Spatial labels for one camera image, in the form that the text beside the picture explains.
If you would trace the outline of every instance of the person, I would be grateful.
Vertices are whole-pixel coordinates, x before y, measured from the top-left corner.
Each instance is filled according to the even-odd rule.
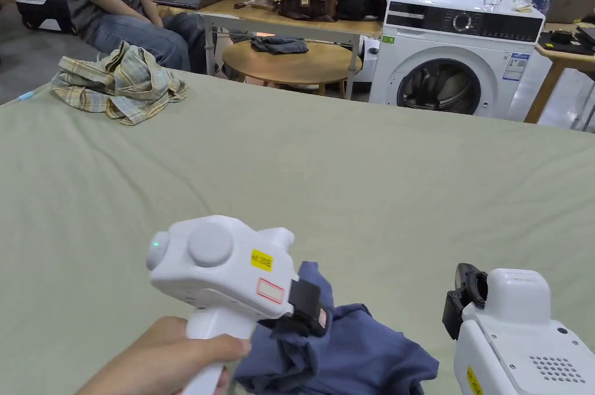
[[[249,341],[228,335],[206,340],[187,339],[186,327],[185,319],[159,319],[76,395],[179,394],[208,365],[237,361],[250,352]],[[224,371],[216,395],[223,395],[227,382],[227,371]]]
[[[149,51],[157,63],[204,73],[205,31],[201,17],[181,13],[159,17],[152,0],[68,0],[80,37],[109,53],[122,41]]]

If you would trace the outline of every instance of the round coffee table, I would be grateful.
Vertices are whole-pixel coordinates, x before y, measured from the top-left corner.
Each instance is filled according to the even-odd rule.
[[[349,74],[351,51],[339,45],[307,42],[306,53],[270,54],[259,52],[250,41],[231,45],[223,52],[223,62],[240,73],[239,81],[246,76],[282,85],[318,85],[318,94],[324,96],[325,84],[339,83],[340,95],[345,97],[345,79]],[[357,58],[357,71],[362,61]]]

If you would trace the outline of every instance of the white washing machine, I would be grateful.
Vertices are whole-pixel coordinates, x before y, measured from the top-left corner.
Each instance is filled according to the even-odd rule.
[[[544,17],[516,0],[389,0],[370,103],[505,118]]]

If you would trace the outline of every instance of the sticker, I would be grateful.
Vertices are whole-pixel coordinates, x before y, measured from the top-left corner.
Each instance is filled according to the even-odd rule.
[[[258,287],[256,287],[256,294],[258,296],[281,304],[283,302],[283,293],[285,291],[281,287],[277,287],[268,280],[258,279]]]
[[[469,366],[469,368],[467,369],[467,381],[469,381],[471,392],[473,392],[474,395],[483,395],[483,390],[481,389],[479,381],[473,373],[473,369],[471,368],[471,366]]]
[[[508,62],[508,66],[504,72],[502,79],[504,80],[521,80],[523,71],[525,71],[526,63],[529,61],[529,55],[524,53],[514,52]]]
[[[318,317],[318,323],[321,325],[322,328],[327,327],[327,313],[322,308],[320,309],[320,316]]]
[[[250,263],[253,267],[256,267],[263,271],[271,272],[273,270],[273,257],[269,254],[265,254],[257,249],[252,250],[252,259]]]

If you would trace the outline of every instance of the sage green sheet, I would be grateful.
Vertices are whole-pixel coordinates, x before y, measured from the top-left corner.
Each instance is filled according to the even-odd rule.
[[[459,262],[541,272],[553,316],[595,347],[592,134],[345,102],[184,75],[135,127],[43,88],[0,107],[0,385],[68,395],[155,319],[154,232],[224,214],[296,235],[338,304],[363,302],[440,361]]]

